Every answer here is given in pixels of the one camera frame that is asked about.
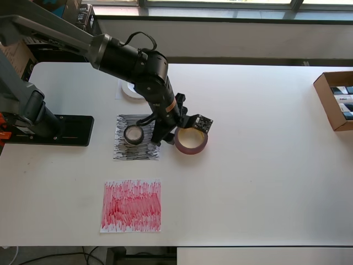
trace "black strap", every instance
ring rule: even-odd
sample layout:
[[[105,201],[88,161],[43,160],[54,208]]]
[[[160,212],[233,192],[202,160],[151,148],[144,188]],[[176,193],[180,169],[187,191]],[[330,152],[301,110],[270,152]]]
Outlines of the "black strap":
[[[152,42],[153,44],[153,48],[152,49],[148,49],[148,48],[143,48],[143,49],[139,49],[139,51],[143,51],[143,52],[149,52],[149,51],[154,51],[156,48],[157,48],[157,43],[156,41],[154,40],[154,38],[152,38],[151,36],[149,36],[148,34],[142,32],[142,31],[138,31],[138,32],[135,32],[135,33],[132,33],[126,40],[126,42],[124,44],[120,44],[119,46],[120,47],[124,47],[126,46],[127,44],[130,43],[130,41],[132,40],[133,37],[135,37],[136,35],[138,34],[143,34],[145,35],[146,37],[148,37],[150,39],[150,41]]]

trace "masking tape roll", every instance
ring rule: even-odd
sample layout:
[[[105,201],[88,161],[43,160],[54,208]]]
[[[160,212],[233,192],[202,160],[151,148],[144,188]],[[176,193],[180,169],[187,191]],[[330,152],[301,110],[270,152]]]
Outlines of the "masking tape roll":
[[[186,155],[200,153],[206,146],[208,135],[194,128],[177,128],[174,136],[175,147]]]
[[[134,86],[135,86],[134,84],[128,83],[126,81],[122,81],[121,89],[130,98],[138,99],[138,100],[145,99],[140,94],[137,94],[137,92],[133,89]]]

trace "paper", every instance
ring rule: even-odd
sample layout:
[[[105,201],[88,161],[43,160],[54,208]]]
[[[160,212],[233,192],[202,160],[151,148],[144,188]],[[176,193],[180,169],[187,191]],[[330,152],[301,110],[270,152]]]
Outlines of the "paper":
[[[124,139],[124,130],[129,125],[136,124],[147,114],[118,115],[116,117],[115,142],[113,160],[158,160],[159,146],[151,142],[154,122],[142,127],[145,138],[139,145],[130,145]]]
[[[105,183],[100,232],[161,230],[161,182],[126,180]]]

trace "red scribbled paper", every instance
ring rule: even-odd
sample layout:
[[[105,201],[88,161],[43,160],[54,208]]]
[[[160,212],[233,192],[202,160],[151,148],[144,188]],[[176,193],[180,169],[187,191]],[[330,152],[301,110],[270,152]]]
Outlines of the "red scribbled paper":
[[[100,232],[161,230],[161,182],[126,180],[105,183]]]

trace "cardboard box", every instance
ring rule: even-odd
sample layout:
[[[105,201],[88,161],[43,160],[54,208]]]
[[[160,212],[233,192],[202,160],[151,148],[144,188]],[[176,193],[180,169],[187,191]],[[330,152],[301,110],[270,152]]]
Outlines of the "cardboard box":
[[[315,82],[327,118],[334,131],[353,130],[353,120],[346,120],[330,87],[353,86],[353,72],[325,72]]]
[[[71,24],[75,24],[81,1],[82,0],[33,0],[32,2]]]
[[[5,54],[18,76],[28,81],[37,60],[24,42],[19,41],[7,47],[0,45],[0,50]]]
[[[102,34],[91,4],[81,4],[75,25],[93,36]]]

